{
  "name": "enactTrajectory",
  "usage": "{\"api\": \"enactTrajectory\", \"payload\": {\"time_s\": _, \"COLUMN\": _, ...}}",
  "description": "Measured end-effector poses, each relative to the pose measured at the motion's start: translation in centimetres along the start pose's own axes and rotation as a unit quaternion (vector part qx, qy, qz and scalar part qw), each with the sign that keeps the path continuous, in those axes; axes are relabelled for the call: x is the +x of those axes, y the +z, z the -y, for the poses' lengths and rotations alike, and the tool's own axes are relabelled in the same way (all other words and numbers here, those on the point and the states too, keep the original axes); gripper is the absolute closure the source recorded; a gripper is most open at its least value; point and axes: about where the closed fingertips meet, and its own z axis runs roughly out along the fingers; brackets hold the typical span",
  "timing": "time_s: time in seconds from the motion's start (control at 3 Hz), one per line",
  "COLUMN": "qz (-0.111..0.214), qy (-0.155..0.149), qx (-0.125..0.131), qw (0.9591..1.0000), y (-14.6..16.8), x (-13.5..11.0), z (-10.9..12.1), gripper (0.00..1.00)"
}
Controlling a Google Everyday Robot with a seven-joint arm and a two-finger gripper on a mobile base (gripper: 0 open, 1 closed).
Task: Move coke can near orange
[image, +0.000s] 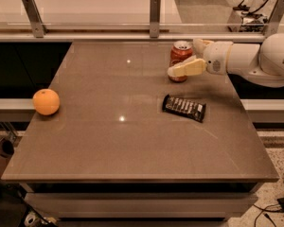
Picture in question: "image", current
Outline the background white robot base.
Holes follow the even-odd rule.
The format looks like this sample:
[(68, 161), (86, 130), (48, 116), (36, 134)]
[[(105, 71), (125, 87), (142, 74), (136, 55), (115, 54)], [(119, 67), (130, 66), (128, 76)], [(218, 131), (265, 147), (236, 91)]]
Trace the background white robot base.
[(232, 8), (227, 22), (231, 32), (262, 32), (268, 16), (260, 11), (270, 0), (252, 0), (250, 5), (241, 1)]

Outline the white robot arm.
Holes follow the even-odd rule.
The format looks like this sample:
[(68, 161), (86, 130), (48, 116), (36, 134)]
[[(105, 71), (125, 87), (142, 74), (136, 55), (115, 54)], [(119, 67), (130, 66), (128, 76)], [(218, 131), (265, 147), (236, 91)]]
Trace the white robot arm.
[(284, 33), (267, 37), (261, 44), (196, 40), (193, 45), (202, 55), (191, 56), (168, 69), (173, 78), (233, 74), (257, 85), (284, 86)]

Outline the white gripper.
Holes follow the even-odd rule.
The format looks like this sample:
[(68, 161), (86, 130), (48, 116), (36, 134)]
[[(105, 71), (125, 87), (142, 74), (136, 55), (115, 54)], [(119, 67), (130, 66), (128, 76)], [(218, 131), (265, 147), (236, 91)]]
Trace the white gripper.
[(178, 62), (168, 69), (170, 77), (197, 76), (205, 69), (210, 74), (225, 75), (232, 42), (214, 42), (194, 39), (194, 56)]

